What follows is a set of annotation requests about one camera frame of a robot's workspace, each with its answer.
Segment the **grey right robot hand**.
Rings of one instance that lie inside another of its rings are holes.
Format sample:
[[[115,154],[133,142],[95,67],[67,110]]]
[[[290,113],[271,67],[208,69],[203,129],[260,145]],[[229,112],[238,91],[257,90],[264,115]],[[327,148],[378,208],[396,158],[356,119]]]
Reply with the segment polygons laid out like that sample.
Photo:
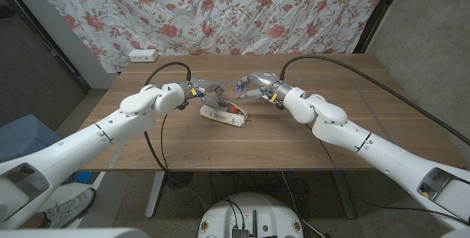
[[[236,84],[235,89],[243,91],[249,85],[255,87],[236,97],[236,100],[249,98],[264,98],[272,103],[282,102],[292,86],[280,80],[280,77],[270,72],[255,72],[243,76]]]

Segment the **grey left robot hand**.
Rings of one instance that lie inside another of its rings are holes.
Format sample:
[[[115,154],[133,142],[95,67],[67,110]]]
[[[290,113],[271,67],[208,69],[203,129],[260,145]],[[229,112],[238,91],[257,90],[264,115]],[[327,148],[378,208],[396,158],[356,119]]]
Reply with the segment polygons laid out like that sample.
[[[196,96],[208,107],[230,112],[230,105],[223,96],[225,90],[218,83],[192,78],[189,82],[182,82],[179,85],[183,89],[186,99]]]

